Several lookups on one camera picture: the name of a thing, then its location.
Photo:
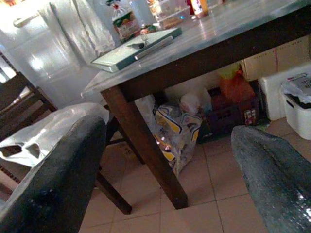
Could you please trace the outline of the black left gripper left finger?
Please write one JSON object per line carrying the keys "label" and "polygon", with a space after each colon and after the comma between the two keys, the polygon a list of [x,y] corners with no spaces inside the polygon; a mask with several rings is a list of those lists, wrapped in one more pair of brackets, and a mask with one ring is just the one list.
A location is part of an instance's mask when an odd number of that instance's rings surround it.
{"label": "black left gripper left finger", "polygon": [[77,233],[94,188],[106,124],[85,116],[17,186],[0,212],[3,233]]}

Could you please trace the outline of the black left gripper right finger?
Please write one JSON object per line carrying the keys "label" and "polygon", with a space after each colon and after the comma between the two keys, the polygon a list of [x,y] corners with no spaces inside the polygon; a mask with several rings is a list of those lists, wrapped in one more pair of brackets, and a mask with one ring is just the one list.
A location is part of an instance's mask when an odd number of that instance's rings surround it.
{"label": "black left gripper right finger", "polygon": [[311,231],[311,164],[291,144],[253,126],[231,133],[234,158],[270,233]]}

